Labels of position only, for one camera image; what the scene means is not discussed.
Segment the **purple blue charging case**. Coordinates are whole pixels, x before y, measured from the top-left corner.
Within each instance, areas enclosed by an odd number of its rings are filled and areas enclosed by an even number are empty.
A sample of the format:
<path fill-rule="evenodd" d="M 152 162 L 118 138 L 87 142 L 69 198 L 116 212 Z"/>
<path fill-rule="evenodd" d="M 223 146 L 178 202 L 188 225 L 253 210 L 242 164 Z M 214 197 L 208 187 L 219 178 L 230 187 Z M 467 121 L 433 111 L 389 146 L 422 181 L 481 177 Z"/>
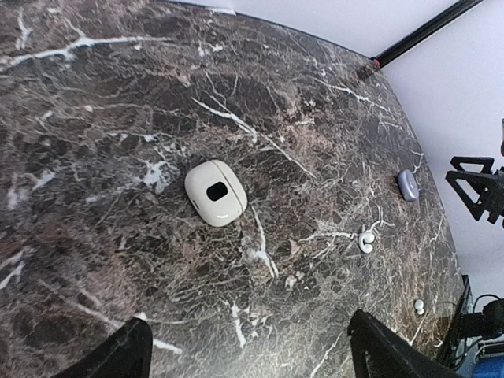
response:
<path fill-rule="evenodd" d="M 410 170 L 403 169 L 398 173 L 397 184 L 405 201 L 415 202 L 419 199 L 419 187 L 414 174 Z"/>

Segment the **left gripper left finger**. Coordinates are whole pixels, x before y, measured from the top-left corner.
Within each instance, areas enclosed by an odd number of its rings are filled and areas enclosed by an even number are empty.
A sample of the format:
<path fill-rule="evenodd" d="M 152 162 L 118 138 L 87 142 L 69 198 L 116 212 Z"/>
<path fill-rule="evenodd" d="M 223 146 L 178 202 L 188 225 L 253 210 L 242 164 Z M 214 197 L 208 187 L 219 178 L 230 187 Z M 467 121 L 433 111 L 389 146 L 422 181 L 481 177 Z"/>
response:
<path fill-rule="evenodd" d="M 84 358 L 65 369 L 62 376 L 147 378 L 152 350 L 150 326 L 133 317 Z"/>

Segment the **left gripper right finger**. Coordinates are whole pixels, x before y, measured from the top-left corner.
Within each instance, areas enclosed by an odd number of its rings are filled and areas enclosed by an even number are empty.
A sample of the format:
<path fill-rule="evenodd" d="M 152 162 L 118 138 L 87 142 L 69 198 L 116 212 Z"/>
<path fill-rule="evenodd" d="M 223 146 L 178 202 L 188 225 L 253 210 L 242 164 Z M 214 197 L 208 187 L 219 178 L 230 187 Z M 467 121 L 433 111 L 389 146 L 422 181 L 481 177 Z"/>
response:
<path fill-rule="evenodd" d="M 354 374 L 366 377 L 456 377 L 456 373 L 414 350 L 372 314 L 359 309 L 347 328 Z"/>

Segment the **beige earbud charging case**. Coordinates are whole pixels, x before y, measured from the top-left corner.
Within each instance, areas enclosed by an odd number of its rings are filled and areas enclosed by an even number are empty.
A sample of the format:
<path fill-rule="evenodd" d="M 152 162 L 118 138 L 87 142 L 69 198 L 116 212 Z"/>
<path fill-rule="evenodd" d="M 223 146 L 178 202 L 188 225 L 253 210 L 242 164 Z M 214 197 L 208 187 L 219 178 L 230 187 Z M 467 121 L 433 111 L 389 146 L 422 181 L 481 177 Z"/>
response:
<path fill-rule="evenodd" d="M 185 177 L 184 187 L 198 215 L 216 228 L 235 221 L 248 205 L 239 178 L 220 160 L 205 161 L 191 169 Z"/>

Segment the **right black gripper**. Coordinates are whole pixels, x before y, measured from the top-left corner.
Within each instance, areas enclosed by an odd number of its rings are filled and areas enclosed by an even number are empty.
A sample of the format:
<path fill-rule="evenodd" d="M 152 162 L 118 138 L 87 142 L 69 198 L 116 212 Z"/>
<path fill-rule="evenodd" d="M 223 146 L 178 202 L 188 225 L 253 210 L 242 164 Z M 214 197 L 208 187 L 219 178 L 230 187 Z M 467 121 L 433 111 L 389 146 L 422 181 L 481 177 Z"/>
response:
<path fill-rule="evenodd" d="M 492 157 L 454 156 L 450 160 L 454 171 L 446 174 L 446 181 L 472 217 L 479 221 L 487 211 L 487 221 L 492 224 L 503 214 L 503 167 L 493 172 L 494 162 Z"/>

